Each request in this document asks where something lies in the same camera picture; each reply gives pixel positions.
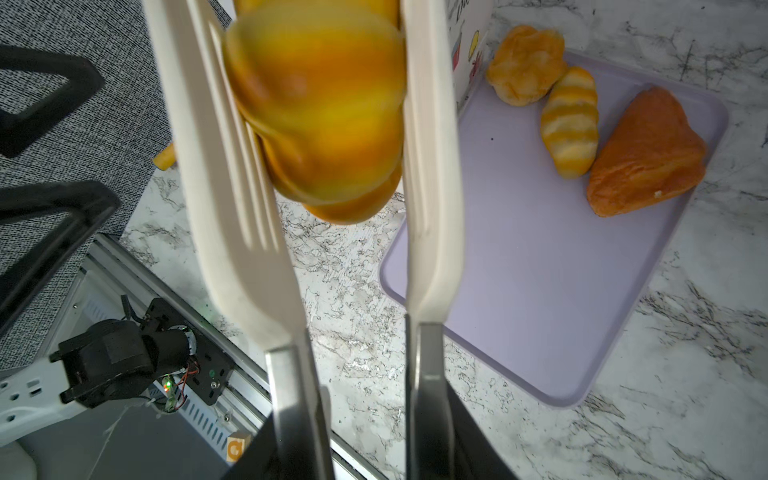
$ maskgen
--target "white marble countertop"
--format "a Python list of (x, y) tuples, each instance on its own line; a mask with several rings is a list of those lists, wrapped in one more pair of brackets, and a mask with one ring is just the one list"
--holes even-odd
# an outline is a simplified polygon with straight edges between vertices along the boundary
[[(569, 48), (719, 92), (731, 129), (581, 406), (543, 406), (446, 341), (451, 383), (521, 478), (768, 477), (768, 2), (496, 4), (492, 42), (518, 23), (558, 28)], [(405, 310), (378, 265), (402, 195), (354, 227), (280, 210), (333, 430), (401, 478)], [(177, 169), (154, 175), (121, 242), (263, 364), (208, 300)]]

